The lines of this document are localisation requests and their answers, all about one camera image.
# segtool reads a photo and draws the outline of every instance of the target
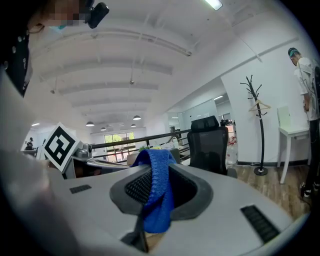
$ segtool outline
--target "mesh headrest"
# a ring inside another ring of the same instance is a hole
[[[209,116],[206,118],[198,119],[192,122],[191,131],[193,132],[204,132],[204,131],[212,131],[219,127],[219,122],[216,117]]]

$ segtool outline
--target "chair armrest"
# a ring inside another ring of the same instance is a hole
[[[232,178],[236,178],[236,179],[238,178],[238,174],[237,174],[236,169],[229,168],[226,171],[227,171],[227,173],[226,173],[227,176],[232,177]]]

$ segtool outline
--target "wooden hanger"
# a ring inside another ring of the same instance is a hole
[[[250,111],[258,111],[258,109],[257,109],[257,108],[256,108],[256,109],[254,109],[254,108],[255,108],[255,106],[256,106],[257,104],[259,104],[259,106],[260,106],[260,105],[264,106],[263,108],[260,108],[260,110],[267,110],[267,109],[271,109],[271,106],[266,105],[266,104],[263,104],[263,103],[262,103],[262,101],[261,101],[260,99],[258,99],[258,100],[255,102],[254,106],[253,106],[252,108],[250,108],[250,109],[249,109],[249,112],[250,112]]]

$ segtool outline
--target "baseboard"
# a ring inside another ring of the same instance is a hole
[[[259,162],[245,162],[245,161],[238,161],[237,163],[239,166],[260,166]],[[264,162],[263,166],[265,167],[277,167],[277,162]],[[308,159],[305,160],[297,160],[297,161],[290,161],[289,166],[305,166],[308,164]]]

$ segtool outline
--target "blue cloth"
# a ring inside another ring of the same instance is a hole
[[[170,213],[174,209],[174,196],[169,181],[169,164],[176,160],[169,150],[145,149],[136,158],[133,167],[151,165],[152,186],[148,202],[143,208],[144,230],[148,233],[163,233],[170,226]]]

